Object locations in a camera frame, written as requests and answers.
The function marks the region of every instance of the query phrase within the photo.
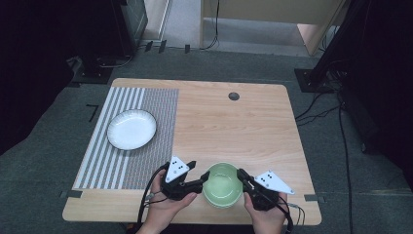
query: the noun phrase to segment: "human hand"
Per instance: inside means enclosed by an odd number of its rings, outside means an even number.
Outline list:
[[[280,193],[280,197],[286,201],[285,193]],[[279,208],[274,207],[267,212],[257,211],[254,209],[251,198],[246,192],[244,193],[244,206],[249,215],[251,215],[255,234],[279,234],[282,232],[285,214]],[[280,206],[287,211],[285,204]]]
[[[196,193],[190,193],[180,201],[173,201],[171,199],[168,199],[164,193],[160,192],[161,179],[165,173],[166,170],[161,170],[155,176],[151,187],[151,193],[155,194],[155,196],[149,202],[157,202],[165,199],[166,200],[149,205],[149,211],[146,220],[139,231],[136,232],[136,234],[160,233],[168,227],[170,222],[180,210],[191,204],[192,201],[194,201],[194,199],[197,197]]]

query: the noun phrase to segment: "gray placemat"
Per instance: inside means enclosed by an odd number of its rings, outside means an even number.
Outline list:
[[[112,87],[73,188],[144,189],[150,176],[172,155],[177,89]],[[157,121],[157,132],[135,150],[113,147],[106,135],[110,121],[129,109],[142,109]]]

